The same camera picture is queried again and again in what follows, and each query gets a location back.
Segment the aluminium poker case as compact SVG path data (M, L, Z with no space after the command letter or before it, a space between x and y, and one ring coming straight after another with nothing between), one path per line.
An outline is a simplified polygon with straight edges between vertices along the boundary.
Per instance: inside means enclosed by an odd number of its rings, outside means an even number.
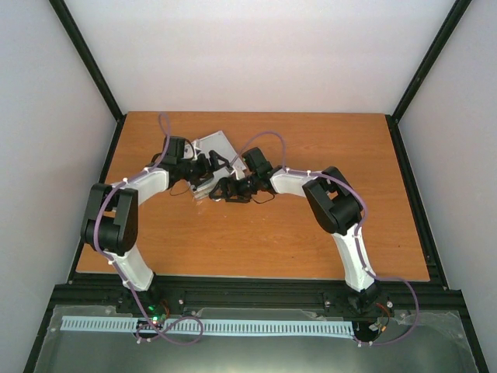
M247 168L240 158L234 161L237 152L223 131L195 139L188 155L193 155L194 161L200 161L200 156L205 155L209 165L207 176L202 176L199 182L189 182L196 200L207 198L221 178L233 176L240 180L245 177Z

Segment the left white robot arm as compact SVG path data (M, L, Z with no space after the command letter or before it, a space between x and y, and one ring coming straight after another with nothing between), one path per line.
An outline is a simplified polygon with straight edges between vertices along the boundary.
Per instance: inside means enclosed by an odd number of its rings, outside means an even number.
M180 180L199 187L229 166L229 160L214 150L189 158L173 153L153 159L136 176L113 184L94 184L81 228L82 241L107 259L124 287L136 291L134 303L147 313L160 307L162 294L151 286L155 274L137 247L139 206Z

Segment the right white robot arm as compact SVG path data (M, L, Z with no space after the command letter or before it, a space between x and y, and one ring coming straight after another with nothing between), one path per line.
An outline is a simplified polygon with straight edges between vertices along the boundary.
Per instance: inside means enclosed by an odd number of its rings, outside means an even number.
M307 200L318 225L331 235L339 251L350 309L358 315L369 311L380 290L362 235L367 208L341 172L333 166L321 172L282 166L263 172L252 170L239 180L235 176L220 178L209 198L248 203L259 192L291 194Z

